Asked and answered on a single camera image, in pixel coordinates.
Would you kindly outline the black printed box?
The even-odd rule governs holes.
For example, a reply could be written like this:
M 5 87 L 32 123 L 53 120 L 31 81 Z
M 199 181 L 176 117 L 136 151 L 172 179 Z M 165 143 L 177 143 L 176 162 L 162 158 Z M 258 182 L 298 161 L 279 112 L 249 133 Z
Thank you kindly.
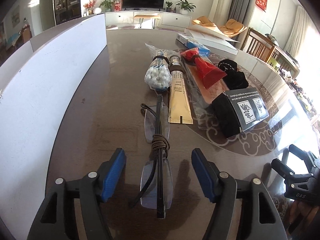
M 238 135 L 269 117 L 269 113 L 256 88 L 222 92 L 208 107 L 219 122 L 226 138 Z

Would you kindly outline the black socks pair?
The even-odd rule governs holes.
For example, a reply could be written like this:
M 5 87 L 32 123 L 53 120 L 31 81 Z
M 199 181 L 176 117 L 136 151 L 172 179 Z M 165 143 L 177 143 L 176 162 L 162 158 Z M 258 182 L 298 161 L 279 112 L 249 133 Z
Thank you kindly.
M 226 76 L 223 81 L 229 90 L 245 89 L 249 87 L 245 74 L 238 71 L 238 64 L 230 59 L 221 60 L 218 63 L 218 68 L 225 72 Z

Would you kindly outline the wooden phone case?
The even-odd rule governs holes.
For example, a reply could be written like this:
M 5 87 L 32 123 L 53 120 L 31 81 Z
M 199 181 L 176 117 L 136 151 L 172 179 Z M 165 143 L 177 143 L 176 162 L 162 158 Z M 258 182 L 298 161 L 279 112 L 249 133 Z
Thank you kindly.
M 228 89 L 223 81 L 226 74 L 206 56 L 185 50 L 180 51 L 180 57 L 194 125 L 205 129 L 207 121 L 214 117 L 210 104 Z

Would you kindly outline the gold tube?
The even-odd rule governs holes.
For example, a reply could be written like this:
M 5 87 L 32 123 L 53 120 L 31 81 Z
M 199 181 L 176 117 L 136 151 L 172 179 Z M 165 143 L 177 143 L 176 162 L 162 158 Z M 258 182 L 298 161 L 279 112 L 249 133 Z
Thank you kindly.
M 180 64 L 180 57 L 172 55 L 170 61 L 170 74 L 172 76 L 169 100 L 169 123 L 193 124 L 187 90 L 184 81 L 184 71 Z

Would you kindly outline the red plastic bag bundle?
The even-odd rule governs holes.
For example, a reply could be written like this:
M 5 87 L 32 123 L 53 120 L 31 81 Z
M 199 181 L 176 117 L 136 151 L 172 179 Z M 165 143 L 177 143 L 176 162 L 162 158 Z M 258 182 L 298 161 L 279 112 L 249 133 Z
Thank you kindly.
M 201 56 L 197 48 L 180 52 L 180 55 L 185 60 L 195 64 L 197 74 L 200 77 L 205 89 L 209 89 L 226 76 L 224 71 L 205 60 L 205 56 Z

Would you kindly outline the blue white small box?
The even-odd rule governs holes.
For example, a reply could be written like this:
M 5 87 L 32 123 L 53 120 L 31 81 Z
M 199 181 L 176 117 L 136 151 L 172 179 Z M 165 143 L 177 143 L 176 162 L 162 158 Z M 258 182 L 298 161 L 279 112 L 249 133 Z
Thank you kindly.
M 176 40 L 178 40 L 181 44 L 183 44 L 188 49 L 197 48 L 201 56 L 209 56 L 210 54 L 210 50 L 206 46 L 196 41 L 191 36 L 178 33 L 176 36 Z

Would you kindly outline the cotton swab bag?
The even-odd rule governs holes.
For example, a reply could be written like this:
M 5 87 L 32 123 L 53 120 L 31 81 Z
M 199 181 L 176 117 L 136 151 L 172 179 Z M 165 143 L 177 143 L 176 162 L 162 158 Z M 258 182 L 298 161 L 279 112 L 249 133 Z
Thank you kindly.
M 169 70 L 170 57 L 177 53 L 173 50 L 159 49 L 147 43 L 145 46 L 150 52 L 152 61 L 146 71 L 144 81 L 150 89 L 164 92 L 170 87 L 172 81 Z

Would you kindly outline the wooden dining chair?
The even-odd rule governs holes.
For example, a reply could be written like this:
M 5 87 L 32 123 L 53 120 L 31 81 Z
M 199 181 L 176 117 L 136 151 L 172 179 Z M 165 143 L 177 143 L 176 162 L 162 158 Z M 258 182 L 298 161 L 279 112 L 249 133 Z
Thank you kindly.
M 274 60 L 280 59 L 280 53 L 276 50 L 276 45 L 253 28 L 249 28 L 242 50 L 266 63 L 271 58 Z

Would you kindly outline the orange lounge chair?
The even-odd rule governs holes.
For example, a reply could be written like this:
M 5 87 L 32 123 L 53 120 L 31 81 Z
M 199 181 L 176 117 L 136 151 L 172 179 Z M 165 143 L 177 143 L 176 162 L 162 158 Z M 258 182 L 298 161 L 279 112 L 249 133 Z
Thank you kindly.
M 221 33 L 229 38 L 233 38 L 247 29 L 247 27 L 244 24 L 232 18 L 229 19 L 224 25 L 217 26 L 215 23 L 211 22 L 206 16 L 201 16 L 197 19 L 192 20 L 192 24 L 200 25 L 212 31 Z

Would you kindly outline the flat white open box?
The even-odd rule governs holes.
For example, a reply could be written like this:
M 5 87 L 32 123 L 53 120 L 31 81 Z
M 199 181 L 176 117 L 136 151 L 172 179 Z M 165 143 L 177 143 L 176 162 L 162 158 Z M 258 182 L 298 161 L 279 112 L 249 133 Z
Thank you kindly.
M 184 33 L 193 37 L 197 42 L 204 46 L 225 51 L 232 55 L 238 54 L 238 49 L 233 46 L 233 43 L 237 41 L 206 27 L 193 25 L 189 28 L 185 28 Z

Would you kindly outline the white tv cabinet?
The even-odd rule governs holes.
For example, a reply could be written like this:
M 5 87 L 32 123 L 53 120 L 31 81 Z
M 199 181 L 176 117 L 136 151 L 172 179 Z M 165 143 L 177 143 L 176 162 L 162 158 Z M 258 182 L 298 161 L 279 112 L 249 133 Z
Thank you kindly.
M 105 13 L 106 26 L 119 29 L 184 30 L 191 25 L 191 16 L 173 12 L 129 10 Z

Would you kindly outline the potted green plant right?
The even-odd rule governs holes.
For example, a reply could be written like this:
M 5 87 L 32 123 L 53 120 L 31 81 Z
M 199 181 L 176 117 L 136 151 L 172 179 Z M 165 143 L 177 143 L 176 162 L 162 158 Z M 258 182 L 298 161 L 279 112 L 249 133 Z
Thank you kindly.
M 196 9 L 194 3 L 189 3 L 187 0 L 177 0 L 176 5 L 180 7 L 180 14 L 187 15 Z

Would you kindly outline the potted green plant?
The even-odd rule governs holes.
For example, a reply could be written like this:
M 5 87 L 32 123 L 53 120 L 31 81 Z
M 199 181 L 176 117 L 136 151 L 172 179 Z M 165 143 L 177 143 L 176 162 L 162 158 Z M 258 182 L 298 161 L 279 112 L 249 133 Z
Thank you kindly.
M 189 3 L 187 0 L 177 0 L 176 5 L 180 7 L 180 14 L 187 15 L 196 9 L 194 3 Z
M 103 0 L 100 3 L 99 8 L 104 9 L 104 12 L 112 12 L 114 11 L 115 1 L 116 0 Z

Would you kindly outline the small potted plant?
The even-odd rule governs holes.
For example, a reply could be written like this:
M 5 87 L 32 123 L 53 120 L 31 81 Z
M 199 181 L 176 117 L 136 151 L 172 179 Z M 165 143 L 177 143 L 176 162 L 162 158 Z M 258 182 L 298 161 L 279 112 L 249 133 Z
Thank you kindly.
M 172 12 L 172 5 L 173 5 L 173 3 L 170 2 L 170 1 L 166 1 L 166 2 L 165 2 L 165 5 L 166 5 L 166 12 Z

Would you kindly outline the red flower arrangement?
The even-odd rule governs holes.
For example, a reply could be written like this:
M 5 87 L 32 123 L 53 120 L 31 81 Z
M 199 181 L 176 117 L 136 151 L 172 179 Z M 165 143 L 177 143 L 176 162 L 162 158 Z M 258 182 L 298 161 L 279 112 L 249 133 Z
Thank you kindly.
M 96 3 L 97 3 L 97 0 L 89 0 L 87 3 L 85 3 L 83 5 L 87 15 L 93 14 L 93 10 L 94 10 Z

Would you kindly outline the potted green plant left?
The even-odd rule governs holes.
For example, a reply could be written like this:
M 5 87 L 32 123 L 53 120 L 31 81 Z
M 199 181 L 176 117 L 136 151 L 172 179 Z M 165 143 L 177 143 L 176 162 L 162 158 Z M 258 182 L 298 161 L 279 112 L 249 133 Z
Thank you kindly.
M 104 9 L 104 12 L 112 12 L 114 11 L 115 1 L 116 0 L 103 0 L 100 3 L 99 8 Z

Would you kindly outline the dark glass display cabinet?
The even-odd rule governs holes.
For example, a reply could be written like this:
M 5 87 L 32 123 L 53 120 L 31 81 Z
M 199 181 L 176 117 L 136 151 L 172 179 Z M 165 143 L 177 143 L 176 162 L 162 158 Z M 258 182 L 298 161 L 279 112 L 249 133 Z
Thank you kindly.
M 81 17 L 80 0 L 53 0 L 53 2 L 56 25 Z

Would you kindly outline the red wall hanging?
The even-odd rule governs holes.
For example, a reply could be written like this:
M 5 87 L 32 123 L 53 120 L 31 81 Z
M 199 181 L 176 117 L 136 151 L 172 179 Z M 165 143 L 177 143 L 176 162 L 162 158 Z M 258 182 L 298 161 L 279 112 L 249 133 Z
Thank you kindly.
M 262 11 L 267 9 L 267 0 L 255 0 L 255 5 L 260 8 Z

